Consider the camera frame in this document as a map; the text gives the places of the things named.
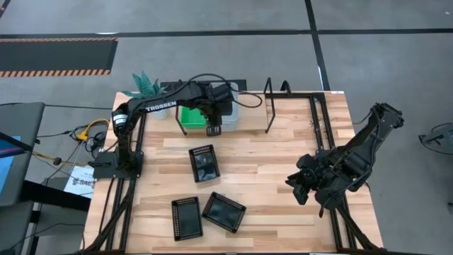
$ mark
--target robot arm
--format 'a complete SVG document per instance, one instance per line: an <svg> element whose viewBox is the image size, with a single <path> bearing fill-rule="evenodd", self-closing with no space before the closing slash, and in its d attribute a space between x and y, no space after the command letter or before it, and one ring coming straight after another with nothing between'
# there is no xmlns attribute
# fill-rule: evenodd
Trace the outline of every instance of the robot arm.
<svg viewBox="0 0 453 255"><path fill-rule="evenodd" d="M297 162L299 172L288 176L286 183L300 205L310 190L322 208L335 209L346 190L357 191L372 173L376 151L394 129L403 125L398 111L386 103L377 103L370 110L368 124L345 146L320 151L315 157L304 155Z"/></svg>
<svg viewBox="0 0 453 255"><path fill-rule="evenodd" d="M115 155L103 155L89 164L96 172L112 168L120 171L136 171L142 165L142 152L132 152L130 149L132 132L144 113L151 113L166 108L185 106L189 109L199 109L207 119L207 136L216 136L222 133L222 113L232 111L233 95L228 84L212 87L209 84L190 81L175 91L162 95L133 98L122 103L112 112L113 130L117 137Z"/></svg>

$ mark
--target black container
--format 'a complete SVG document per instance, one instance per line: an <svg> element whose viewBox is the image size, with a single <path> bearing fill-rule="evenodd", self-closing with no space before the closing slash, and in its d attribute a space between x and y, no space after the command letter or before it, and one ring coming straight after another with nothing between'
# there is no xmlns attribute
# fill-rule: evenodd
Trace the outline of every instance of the black container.
<svg viewBox="0 0 453 255"><path fill-rule="evenodd" d="M173 200L171 201L171 207L175 241L203 235L198 197Z"/></svg>
<svg viewBox="0 0 453 255"><path fill-rule="evenodd" d="M208 181L220 176L212 144L189 149L195 182Z"/></svg>
<svg viewBox="0 0 453 255"><path fill-rule="evenodd" d="M202 216L219 227L223 227L231 233L236 233L246 209L247 207L212 192Z"/></svg>

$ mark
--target black stand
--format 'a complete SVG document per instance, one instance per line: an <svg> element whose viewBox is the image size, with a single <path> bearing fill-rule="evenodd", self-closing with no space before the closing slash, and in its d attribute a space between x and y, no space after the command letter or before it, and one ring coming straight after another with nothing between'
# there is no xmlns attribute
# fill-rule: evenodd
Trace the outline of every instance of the black stand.
<svg viewBox="0 0 453 255"><path fill-rule="evenodd" d="M94 161L88 163L95 168L93 173L95 179L135 179L139 178L140 174L142 174L143 152L135 154L134 164L136 167L134 167L132 171L118 170L117 149L114 152L101 152L98 156L98 160L102 163Z"/></svg>
<svg viewBox="0 0 453 255"><path fill-rule="evenodd" d="M91 199L85 198L82 195L67 193L31 181L23 182L21 200L31 200L36 203L58 205L64 208L83 210L85 212L88 212L91 202Z"/></svg>

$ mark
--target wooden table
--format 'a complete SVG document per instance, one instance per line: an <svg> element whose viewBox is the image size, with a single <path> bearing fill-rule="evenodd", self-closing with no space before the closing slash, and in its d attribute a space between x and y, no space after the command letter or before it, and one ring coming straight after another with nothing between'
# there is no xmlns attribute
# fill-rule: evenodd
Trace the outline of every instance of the wooden table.
<svg viewBox="0 0 453 255"><path fill-rule="evenodd" d="M115 105L126 100L124 96L117 96ZM345 95L326 92L326 101L336 145L343 145L354 136ZM270 100L266 100L266 105L271 113ZM321 107L317 107L323 128ZM224 132L221 137L213 138L203 133L185 137L177 129L150 132L159 121L148 118L142 148L146 159L137 182L126 252L335 251L328 211L319 218L320 205L313 193L306 205L298 205L292 188L285 184L287 176L298 171L295 164L300 156L313 154L317 148L309 101L275 99L275 110L276 118L268 134L263 127L259 131ZM114 141L110 127L106 145ZM188 150L209 144L214 145L222 176L216 181L195 183ZM109 183L109 180L96 183L84 232L87 244L98 234ZM247 207L239 231L232 234L203 219L203 237L175 242L171 201L198 196L202 210L212 191ZM381 246L368 189L364 187L347 196L352 218L372 242ZM114 191L110 195L109 208L113 197ZM107 211L105 222L110 211ZM343 245L347 246L344 223L340 215L338 218ZM119 245L121 222L116 228L113 247Z"/></svg>

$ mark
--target hazard tape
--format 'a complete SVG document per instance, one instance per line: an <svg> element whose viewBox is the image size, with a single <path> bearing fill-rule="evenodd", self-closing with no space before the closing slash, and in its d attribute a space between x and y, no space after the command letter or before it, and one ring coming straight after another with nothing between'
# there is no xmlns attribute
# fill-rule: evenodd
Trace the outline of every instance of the hazard tape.
<svg viewBox="0 0 453 255"><path fill-rule="evenodd" d="M87 76L108 75L107 69L81 69L81 70L48 70L48 71L0 71L0 77L62 77L62 76Z"/></svg>
<svg viewBox="0 0 453 255"><path fill-rule="evenodd" d="M0 39L0 43L39 43L39 42L81 42L81 41L118 41L118 38L43 38L43 39Z"/></svg>

